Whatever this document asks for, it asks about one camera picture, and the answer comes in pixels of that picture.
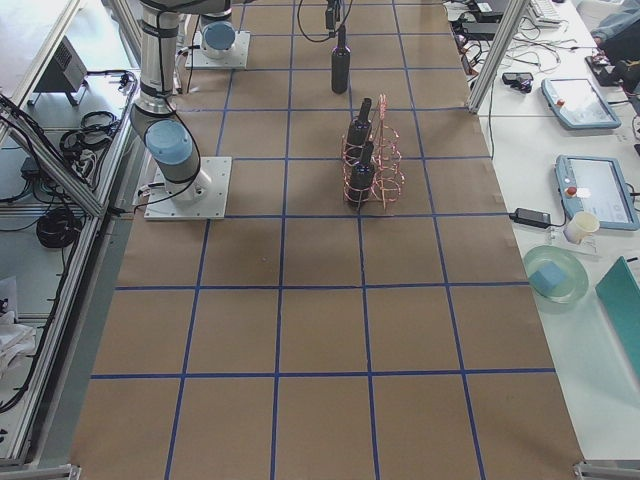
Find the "dark wine bottle carried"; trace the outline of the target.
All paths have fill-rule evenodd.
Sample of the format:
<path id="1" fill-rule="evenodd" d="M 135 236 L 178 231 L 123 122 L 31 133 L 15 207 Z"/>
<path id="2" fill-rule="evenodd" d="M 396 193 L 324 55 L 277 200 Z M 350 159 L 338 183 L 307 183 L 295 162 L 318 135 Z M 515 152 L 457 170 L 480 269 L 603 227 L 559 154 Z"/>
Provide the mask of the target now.
<path id="1" fill-rule="evenodd" d="M 351 52 L 346 40 L 346 26 L 342 25 L 337 31 L 337 45 L 331 54 L 331 90 L 336 94 L 348 89 Z"/>

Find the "dark wine bottle far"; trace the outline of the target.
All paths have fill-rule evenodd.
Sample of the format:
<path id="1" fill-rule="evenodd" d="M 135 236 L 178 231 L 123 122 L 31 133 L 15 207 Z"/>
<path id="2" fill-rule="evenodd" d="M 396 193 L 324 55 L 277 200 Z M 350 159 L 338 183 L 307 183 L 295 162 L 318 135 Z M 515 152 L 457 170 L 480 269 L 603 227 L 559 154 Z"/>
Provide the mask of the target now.
<path id="1" fill-rule="evenodd" d="M 349 155 L 356 156 L 354 150 L 362 147 L 365 141 L 369 138 L 369 132 L 371 128 L 371 122 L 369 120 L 369 114 L 372 106 L 372 99 L 365 97 L 362 100 L 358 115 L 352 120 L 349 125 L 345 151 Z"/>

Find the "dark wine bottle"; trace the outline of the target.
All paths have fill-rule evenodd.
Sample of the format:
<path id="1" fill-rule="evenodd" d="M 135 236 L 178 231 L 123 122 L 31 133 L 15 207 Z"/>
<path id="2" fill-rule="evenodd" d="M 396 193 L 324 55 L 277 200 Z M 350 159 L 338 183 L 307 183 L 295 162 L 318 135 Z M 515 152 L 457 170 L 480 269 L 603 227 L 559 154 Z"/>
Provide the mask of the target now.
<path id="1" fill-rule="evenodd" d="M 372 106 L 372 99 L 365 97 L 362 100 L 358 115 L 352 120 L 349 125 L 345 151 L 349 155 L 356 156 L 354 150 L 362 147 L 365 141 L 369 138 L 369 132 L 371 128 L 371 122 L 369 120 L 369 114 Z"/>
<path id="2" fill-rule="evenodd" d="M 347 188 L 347 200 L 350 206 L 360 209 L 369 198 L 375 176 L 375 166 L 372 163 L 374 144 L 367 140 L 362 148 L 358 162 L 352 167 Z"/>

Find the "dark wine bottle near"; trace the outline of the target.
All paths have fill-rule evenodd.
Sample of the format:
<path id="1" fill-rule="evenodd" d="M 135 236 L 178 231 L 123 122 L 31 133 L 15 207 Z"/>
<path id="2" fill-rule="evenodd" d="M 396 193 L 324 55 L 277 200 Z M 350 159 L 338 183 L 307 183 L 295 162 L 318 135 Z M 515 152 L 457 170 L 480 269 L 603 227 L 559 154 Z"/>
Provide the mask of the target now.
<path id="1" fill-rule="evenodd" d="M 358 162 L 352 167 L 347 188 L 347 200 L 350 206 L 360 209 L 369 198 L 375 176 L 375 166 L 372 163 L 374 144 L 367 140 L 362 148 Z"/>

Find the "black webcam device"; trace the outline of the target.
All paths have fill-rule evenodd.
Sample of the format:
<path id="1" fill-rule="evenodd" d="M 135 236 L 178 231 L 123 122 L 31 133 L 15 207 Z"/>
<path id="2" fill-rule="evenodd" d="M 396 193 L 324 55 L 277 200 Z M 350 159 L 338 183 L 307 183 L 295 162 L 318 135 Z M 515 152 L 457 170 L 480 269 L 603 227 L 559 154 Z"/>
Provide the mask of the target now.
<path id="1" fill-rule="evenodd" d="M 533 75 L 530 72 L 504 72 L 502 82 L 522 93 L 530 93 L 533 86 Z"/>

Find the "teach pendant far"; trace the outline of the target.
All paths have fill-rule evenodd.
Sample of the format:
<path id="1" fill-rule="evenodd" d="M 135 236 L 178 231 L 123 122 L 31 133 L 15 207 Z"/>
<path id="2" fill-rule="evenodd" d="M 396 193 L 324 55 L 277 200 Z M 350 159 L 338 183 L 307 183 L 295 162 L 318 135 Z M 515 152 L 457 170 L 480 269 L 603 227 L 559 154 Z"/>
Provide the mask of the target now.
<path id="1" fill-rule="evenodd" d="M 541 91 L 550 109 L 568 129 L 616 129 L 621 121 L 588 78 L 546 78 Z"/>

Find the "teach pendant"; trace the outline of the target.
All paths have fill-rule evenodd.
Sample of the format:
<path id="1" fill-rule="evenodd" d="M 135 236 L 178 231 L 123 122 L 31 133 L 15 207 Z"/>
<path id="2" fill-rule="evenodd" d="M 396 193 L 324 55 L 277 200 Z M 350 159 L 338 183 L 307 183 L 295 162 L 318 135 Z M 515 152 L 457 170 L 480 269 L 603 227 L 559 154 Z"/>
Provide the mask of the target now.
<path id="1" fill-rule="evenodd" d="M 587 211 L 604 229 L 639 230 L 639 218 L 617 159 L 559 155 L 554 171 L 569 219 Z"/>
<path id="2" fill-rule="evenodd" d="M 616 129 L 621 121 L 588 78 L 546 78 L 541 91 L 550 109 L 568 129 Z"/>

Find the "grey control box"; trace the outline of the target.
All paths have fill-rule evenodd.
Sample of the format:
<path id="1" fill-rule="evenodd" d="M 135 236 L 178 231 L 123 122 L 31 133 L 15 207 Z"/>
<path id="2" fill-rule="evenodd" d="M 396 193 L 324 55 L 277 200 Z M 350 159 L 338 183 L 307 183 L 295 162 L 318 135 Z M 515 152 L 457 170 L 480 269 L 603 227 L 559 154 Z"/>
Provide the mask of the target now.
<path id="1" fill-rule="evenodd" d="M 84 62 L 67 36 L 64 36 L 27 104 L 34 106 L 43 93 L 64 93 L 72 106 L 78 106 L 88 86 L 87 75 Z"/>

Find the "black power adapter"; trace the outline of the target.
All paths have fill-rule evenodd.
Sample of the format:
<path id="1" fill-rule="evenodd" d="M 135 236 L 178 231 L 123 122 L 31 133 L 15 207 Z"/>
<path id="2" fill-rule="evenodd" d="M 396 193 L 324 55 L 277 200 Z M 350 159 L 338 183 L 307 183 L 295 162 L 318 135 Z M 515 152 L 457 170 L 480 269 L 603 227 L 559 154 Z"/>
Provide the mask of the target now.
<path id="1" fill-rule="evenodd" d="M 526 208 L 516 208 L 509 214 L 509 219 L 517 224 L 547 229 L 551 226 L 550 215 L 546 212 Z"/>

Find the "teach pendant near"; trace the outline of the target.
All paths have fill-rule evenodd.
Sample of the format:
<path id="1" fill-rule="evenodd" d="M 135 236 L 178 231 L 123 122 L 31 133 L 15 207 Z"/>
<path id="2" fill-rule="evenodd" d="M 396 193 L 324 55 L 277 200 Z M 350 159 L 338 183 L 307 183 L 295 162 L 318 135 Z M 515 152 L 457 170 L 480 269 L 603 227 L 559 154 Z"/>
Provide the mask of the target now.
<path id="1" fill-rule="evenodd" d="M 639 230 L 639 218 L 617 159 L 559 155 L 554 171 L 569 219 L 587 211 L 604 229 Z"/>

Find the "brown paper table mat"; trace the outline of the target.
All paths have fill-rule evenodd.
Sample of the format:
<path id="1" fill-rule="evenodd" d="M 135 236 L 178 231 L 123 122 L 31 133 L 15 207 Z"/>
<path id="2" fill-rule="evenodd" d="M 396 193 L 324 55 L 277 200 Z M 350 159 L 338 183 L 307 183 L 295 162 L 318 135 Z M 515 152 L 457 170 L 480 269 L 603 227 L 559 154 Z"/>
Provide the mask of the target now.
<path id="1" fill-rule="evenodd" d="M 581 458 L 438 1 L 358 1 L 349 90 L 324 8 L 234 18 L 248 67 L 177 99 L 233 160 L 221 221 L 127 247 L 70 457 L 86 479 L 569 479 Z M 342 137 L 387 97 L 405 176 L 352 209 Z"/>

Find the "white paper cup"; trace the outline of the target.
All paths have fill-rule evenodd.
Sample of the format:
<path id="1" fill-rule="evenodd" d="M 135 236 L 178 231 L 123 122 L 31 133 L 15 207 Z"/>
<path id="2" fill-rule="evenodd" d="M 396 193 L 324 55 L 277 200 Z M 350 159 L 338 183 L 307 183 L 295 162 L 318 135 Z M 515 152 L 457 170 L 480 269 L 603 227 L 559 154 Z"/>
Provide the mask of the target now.
<path id="1" fill-rule="evenodd" d="M 579 211 L 567 223 L 563 234 L 569 243 L 579 245 L 599 229 L 600 221 L 596 215 L 588 211 Z"/>

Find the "blue foam block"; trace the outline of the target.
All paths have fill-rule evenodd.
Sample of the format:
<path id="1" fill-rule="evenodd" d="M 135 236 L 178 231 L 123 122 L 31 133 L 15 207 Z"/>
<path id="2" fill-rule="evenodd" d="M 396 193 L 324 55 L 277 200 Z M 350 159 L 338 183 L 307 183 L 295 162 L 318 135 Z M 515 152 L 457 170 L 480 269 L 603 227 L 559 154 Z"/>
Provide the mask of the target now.
<path id="1" fill-rule="evenodd" d="M 567 279 L 567 274 L 553 261 L 544 261 L 528 279 L 539 294 L 548 296 Z"/>

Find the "green glass bowl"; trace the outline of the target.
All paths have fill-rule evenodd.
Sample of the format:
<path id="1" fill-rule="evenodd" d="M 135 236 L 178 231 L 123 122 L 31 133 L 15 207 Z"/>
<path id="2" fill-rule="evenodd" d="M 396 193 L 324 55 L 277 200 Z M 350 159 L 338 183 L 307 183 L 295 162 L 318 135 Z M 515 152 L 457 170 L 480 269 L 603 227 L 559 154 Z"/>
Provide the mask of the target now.
<path id="1" fill-rule="evenodd" d="M 548 296 L 539 294 L 529 283 L 537 294 L 559 304 L 573 304 L 586 294 L 589 279 L 585 268 L 571 252 L 558 247 L 541 245 L 525 254 L 523 263 L 527 279 L 544 261 L 556 263 L 567 274 L 567 279 Z"/>

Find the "aluminium frame post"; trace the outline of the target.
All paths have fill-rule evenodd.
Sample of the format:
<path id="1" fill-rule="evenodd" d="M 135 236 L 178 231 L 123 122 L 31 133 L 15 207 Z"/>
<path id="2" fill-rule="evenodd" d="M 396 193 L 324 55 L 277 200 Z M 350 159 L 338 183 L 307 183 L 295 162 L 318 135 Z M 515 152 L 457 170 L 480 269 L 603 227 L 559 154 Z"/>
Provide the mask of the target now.
<path id="1" fill-rule="evenodd" d="M 484 64 L 475 79 L 473 88 L 467 101 L 468 111 L 477 114 L 481 104 L 493 85 L 498 67 L 518 30 L 519 23 L 524 15 L 527 0 L 510 1 L 500 22 L 493 43 L 485 58 Z"/>

